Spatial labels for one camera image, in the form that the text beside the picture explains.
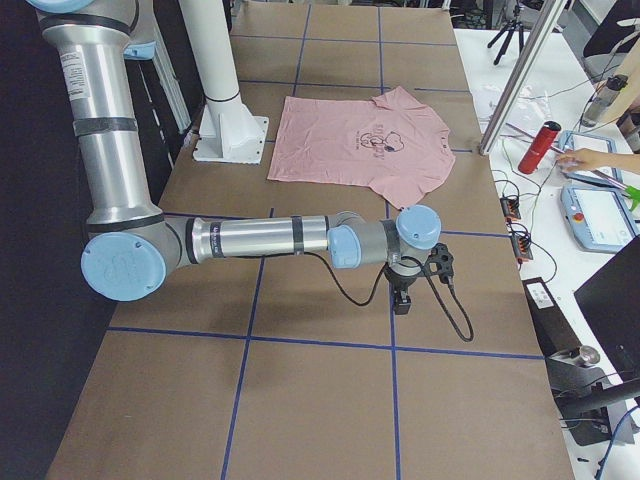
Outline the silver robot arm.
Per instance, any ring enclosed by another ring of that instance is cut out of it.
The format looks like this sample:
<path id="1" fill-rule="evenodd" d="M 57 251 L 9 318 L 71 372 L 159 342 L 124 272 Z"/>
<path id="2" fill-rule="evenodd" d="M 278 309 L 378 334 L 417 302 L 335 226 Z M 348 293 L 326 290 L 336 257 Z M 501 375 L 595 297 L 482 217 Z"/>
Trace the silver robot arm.
<path id="1" fill-rule="evenodd" d="M 81 256 L 86 282 L 117 301 L 155 292 L 173 271 L 209 259 L 310 255 L 330 272 L 380 266 L 393 306 L 406 313 L 409 286 L 453 282 L 452 255 L 439 240 L 429 207 L 394 220 L 367 222 L 353 212 L 249 220 L 166 216 L 151 200 L 127 59 L 155 53 L 149 1 L 38 1 L 44 39 L 60 57 L 73 129 L 90 187 L 89 242 Z"/>

